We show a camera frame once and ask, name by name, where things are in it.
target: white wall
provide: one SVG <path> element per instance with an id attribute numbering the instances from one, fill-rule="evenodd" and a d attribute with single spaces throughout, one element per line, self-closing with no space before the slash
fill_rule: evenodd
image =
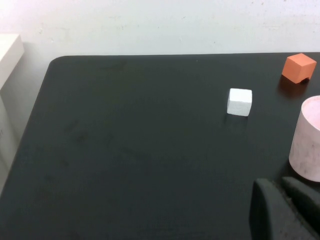
<path id="1" fill-rule="evenodd" d="M 25 47 L 1 96 L 20 138 L 56 57 L 317 52 L 319 27 L 320 0 L 0 0 Z"/>

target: table surface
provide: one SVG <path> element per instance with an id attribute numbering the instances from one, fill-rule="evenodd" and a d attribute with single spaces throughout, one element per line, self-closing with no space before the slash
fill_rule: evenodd
<path id="1" fill-rule="evenodd" d="M 281 78 L 289 55 L 55 59 L 1 195 L 0 237 L 250 239 L 253 181 L 296 176 L 300 107 L 320 94 L 320 67 L 305 84 Z M 230 88 L 252 90 L 248 117 L 226 114 Z"/>

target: cup rim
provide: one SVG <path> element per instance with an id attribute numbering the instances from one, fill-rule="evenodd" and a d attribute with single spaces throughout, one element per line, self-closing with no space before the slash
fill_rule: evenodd
<path id="1" fill-rule="evenodd" d="M 308 102 L 310 102 L 312 99 L 317 99 L 317 101 L 320 102 L 320 95 L 311 96 L 311 97 L 308 97 L 306 100 L 304 100 L 303 103 L 302 103 L 302 105 L 301 105 L 301 113 L 302 113 L 304 119 L 305 119 L 313 128 L 315 128 L 317 131 L 320 132 L 320 128 L 319 128 L 319 127 L 316 127 L 315 125 L 313 125 L 313 124 L 309 121 L 309 119 L 306 117 L 306 115 L 305 115 L 305 113 L 304 113 L 304 107 L 305 107 L 305 105 L 306 105 Z"/>

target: pink cup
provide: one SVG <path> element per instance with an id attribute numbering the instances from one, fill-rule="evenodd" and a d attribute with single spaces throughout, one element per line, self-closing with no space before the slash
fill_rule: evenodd
<path id="1" fill-rule="evenodd" d="M 320 182 L 320 96 L 308 98 L 301 106 L 289 162 L 300 176 Z"/>

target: orange cube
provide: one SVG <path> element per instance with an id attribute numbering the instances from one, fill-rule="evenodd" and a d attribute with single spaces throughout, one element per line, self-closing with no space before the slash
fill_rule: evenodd
<path id="1" fill-rule="evenodd" d="M 316 68 L 317 62 L 310 57 L 299 53 L 286 58 L 282 75 L 295 84 L 304 79 L 310 79 Z"/>

